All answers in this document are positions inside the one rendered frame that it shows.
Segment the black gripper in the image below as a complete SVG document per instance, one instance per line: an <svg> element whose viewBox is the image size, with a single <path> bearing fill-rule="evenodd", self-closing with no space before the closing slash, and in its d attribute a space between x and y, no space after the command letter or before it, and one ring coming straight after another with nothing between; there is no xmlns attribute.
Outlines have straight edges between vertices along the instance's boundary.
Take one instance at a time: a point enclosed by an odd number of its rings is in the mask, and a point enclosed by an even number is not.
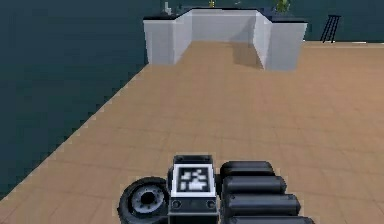
<svg viewBox="0 0 384 224"><path fill-rule="evenodd" d="M167 224L168 199L165 179L138 179L120 196L117 211L121 224Z"/></svg>

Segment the black stool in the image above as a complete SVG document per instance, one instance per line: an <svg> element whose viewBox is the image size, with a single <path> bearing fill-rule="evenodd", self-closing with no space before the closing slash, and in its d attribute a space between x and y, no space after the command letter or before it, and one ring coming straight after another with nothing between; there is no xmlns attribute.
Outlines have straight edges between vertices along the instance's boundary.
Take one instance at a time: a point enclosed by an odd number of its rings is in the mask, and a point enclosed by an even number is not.
<svg viewBox="0 0 384 224"><path fill-rule="evenodd" d="M337 27L339 24L341 16L340 15L329 15L327 22L324 26L322 35L320 40L325 43L326 41L330 41L331 43L335 40L335 34L337 31Z"/></svg>

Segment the white kitchen counter dark top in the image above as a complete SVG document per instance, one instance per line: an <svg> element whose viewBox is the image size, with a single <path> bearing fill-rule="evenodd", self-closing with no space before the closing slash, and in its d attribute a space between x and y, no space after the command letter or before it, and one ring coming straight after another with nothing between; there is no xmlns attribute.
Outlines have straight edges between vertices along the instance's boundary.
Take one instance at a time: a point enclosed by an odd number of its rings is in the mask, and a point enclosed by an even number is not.
<svg viewBox="0 0 384 224"><path fill-rule="evenodd" d="M270 8L192 7L143 18L148 62L175 64L194 41L244 43L265 70L297 67L307 21Z"/></svg>

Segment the green house plant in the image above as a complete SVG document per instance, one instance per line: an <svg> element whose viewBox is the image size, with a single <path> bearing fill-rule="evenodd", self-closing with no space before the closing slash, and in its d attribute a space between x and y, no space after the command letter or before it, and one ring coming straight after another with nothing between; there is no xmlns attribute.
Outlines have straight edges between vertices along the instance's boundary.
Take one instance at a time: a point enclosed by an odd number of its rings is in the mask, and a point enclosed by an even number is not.
<svg viewBox="0 0 384 224"><path fill-rule="evenodd" d="M277 13L287 13L290 9L291 2L290 0L276 0L274 10Z"/></svg>

